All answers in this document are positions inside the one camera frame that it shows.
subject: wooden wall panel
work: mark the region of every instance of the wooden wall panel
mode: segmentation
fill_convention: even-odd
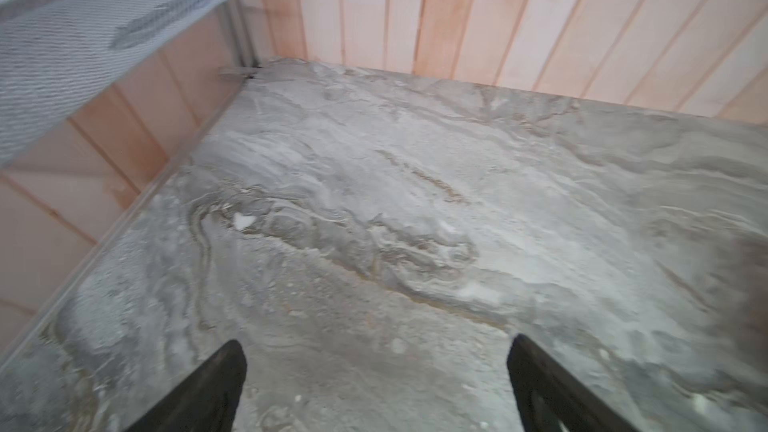
[[[759,74],[718,117],[768,124],[768,69]]]
[[[533,90],[577,0],[528,0],[496,85]]]
[[[115,86],[168,156],[197,129],[197,117],[158,55],[149,56]]]
[[[535,90],[580,97],[640,0],[580,0]]]
[[[142,190],[163,168],[168,157],[120,93],[110,87],[70,118],[91,144]]]
[[[198,20],[160,50],[181,94],[198,123],[205,122],[224,103],[240,82],[219,76],[218,69],[232,66],[216,14]]]
[[[0,298],[37,311],[92,243],[0,180]]]
[[[493,84],[527,0],[474,0],[453,78]]]
[[[93,242],[138,197],[69,122],[14,159],[5,174]]]
[[[768,67],[768,14],[680,108],[681,112],[715,117]]]
[[[422,0],[388,0],[384,69],[413,72]]]
[[[701,1],[645,0],[585,96],[624,103]]]
[[[450,79],[472,0],[424,0],[413,72]]]
[[[306,22],[312,59],[702,116],[742,90],[740,107],[756,106],[744,87],[762,56],[747,51],[768,43],[768,0],[341,0],[338,13],[334,0],[274,2],[281,56],[307,57]]]
[[[386,0],[342,0],[348,66],[384,67]]]
[[[768,0],[708,0],[632,92],[629,104],[677,110],[766,5]]]
[[[275,48],[272,45],[272,34],[264,0],[243,0],[243,8],[252,35],[251,39],[256,48],[256,56],[261,61],[267,61],[275,56]]]
[[[340,0],[300,0],[308,60],[342,63]]]
[[[264,6],[270,18],[275,54],[305,59],[306,43],[300,0],[264,0]]]

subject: marble countertop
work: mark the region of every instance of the marble countertop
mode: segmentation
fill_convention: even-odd
[[[768,130],[273,62],[0,374],[0,428],[122,430],[237,338],[237,430],[520,430],[520,332],[640,430],[768,430]]]

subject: white speck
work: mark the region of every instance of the white speck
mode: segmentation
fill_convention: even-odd
[[[709,402],[705,396],[702,394],[694,394],[694,396],[691,398],[694,402],[694,410],[698,412],[699,414],[705,414],[706,413],[706,405]]]
[[[243,214],[236,212],[235,218],[232,221],[232,224],[235,226],[235,228],[239,231],[243,230],[245,227],[250,226],[256,221],[255,216],[244,216]]]
[[[494,305],[499,305],[502,302],[502,294],[499,291],[476,282],[470,282],[459,289],[456,292],[456,297]]]
[[[408,343],[400,337],[395,337],[395,340],[392,341],[392,352],[404,354],[406,350],[408,350]]]

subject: metal mesh basket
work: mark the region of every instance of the metal mesh basket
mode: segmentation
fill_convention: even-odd
[[[224,1],[0,0],[0,162]]]

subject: gray marble surface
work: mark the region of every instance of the gray marble surface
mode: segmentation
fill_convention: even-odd
[[[0,375],[0,429],[121,430],[237,338],[238,430],[520,430],[524,332],[641,430],[768,430],[768,130],[258,77]]]

